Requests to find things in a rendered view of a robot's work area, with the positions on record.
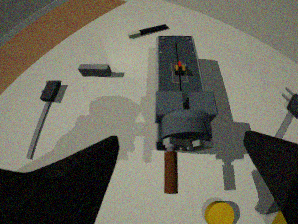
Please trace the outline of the yellow cube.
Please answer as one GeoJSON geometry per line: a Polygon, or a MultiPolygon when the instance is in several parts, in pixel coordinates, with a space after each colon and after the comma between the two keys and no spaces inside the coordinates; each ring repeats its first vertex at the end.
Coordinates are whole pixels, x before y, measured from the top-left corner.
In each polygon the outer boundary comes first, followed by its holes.
{"type": "Polygon", "coordinates": [[[281,209],[279,209],[279,212],[277,213],[277,217],[274,218],[271,224],[287,224],[287,221],[285,220],[285,217],[283,217],[281,209]]]}

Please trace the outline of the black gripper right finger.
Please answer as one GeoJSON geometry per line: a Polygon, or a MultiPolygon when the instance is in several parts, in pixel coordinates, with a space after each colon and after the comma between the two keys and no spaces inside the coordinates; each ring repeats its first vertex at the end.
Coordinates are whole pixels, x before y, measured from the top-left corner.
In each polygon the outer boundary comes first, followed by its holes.
{"type": "Polygon", "coordinates": [[[287,224],[298,224],[298,144],[255,131],[245,132],[243,144],[287,224]]]}

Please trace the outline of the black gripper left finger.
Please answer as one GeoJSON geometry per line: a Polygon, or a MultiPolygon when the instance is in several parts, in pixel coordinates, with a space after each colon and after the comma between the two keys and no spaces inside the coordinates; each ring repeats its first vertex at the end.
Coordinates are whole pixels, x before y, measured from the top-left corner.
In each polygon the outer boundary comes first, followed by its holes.
{"type": "Polygon", "coordinates": [[[19,224],[94,224],[117,163],[118,137],[35,169],[0,169],[0,210],[19,224]]]}

